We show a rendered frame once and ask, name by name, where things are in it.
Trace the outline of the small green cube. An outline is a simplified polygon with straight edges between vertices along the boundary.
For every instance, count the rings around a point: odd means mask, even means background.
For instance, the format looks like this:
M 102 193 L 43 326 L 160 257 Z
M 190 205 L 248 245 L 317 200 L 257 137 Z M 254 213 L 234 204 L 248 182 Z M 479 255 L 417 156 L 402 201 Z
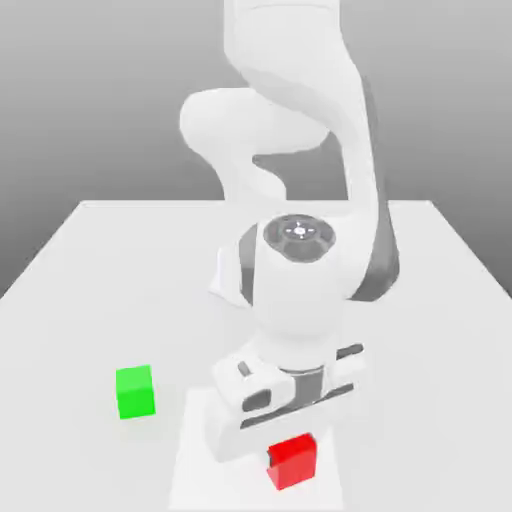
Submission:
M 122 420 L 156 413 L 150 365 L 117 369 L 115 385 L 118 413 Z

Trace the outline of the small red cube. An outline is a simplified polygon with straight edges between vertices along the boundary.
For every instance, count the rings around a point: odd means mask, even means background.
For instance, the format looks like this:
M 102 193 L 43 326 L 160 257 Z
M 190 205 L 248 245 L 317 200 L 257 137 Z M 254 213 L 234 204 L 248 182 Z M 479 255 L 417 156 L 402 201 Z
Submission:
M 267 454 L 267 474 L 279 491 L 315 476 L 317 442 L 311 433 L 274 444 Z

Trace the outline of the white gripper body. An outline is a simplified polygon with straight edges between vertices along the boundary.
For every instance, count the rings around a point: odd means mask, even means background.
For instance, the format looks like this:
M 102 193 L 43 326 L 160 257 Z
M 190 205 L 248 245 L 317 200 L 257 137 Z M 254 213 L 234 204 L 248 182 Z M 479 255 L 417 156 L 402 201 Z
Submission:
M 228 462 L 305 433 L 322 435 L 328 426 L 355 417 L 362 409 L 362 394 L 346 385 L 325 400 L 294 411 L 283 408 L 249 418 L 230 411 L 219 392 L 206 390 L 204 433 L 218 462 Z

